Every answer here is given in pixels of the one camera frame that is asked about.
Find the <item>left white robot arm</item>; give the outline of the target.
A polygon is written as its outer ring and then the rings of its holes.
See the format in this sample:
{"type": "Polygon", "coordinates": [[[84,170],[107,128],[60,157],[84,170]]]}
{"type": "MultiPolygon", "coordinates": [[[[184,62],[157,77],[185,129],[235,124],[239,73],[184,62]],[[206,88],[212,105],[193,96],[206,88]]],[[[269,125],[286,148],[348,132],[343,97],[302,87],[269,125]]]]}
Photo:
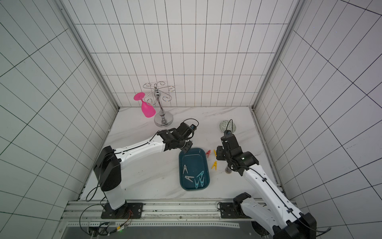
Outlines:
{"type": "Polygon", "coordinates": [[[196,130],[196,125],[182,122],[178,128],[159,130],[151,138],[130,146],[117,149],[104,147],[95,162],[93,172],[111,209],[117,211],[127,204],[120,186],[122,170],[135,161],[156,153],[172,149],[188,152],[193,145],[191,139],[196,130]]]}

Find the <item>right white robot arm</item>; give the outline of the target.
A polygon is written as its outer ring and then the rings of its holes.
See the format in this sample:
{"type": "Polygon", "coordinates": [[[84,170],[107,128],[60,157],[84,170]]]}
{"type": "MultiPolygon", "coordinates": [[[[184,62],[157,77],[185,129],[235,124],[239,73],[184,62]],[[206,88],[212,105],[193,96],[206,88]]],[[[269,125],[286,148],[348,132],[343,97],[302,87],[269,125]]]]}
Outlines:
{"type": "Polygon", "coordinates": [[[217,159],[247,180],[267,205],[260,206],[248,193],[234,198],[240,216],[251,218],[274,239],[315,239],[317,222],[310,213],[303,213],[277,188],[267,176],[257,158],[243,152],[235,135],[226,130],[217,147],[217,159]]]}

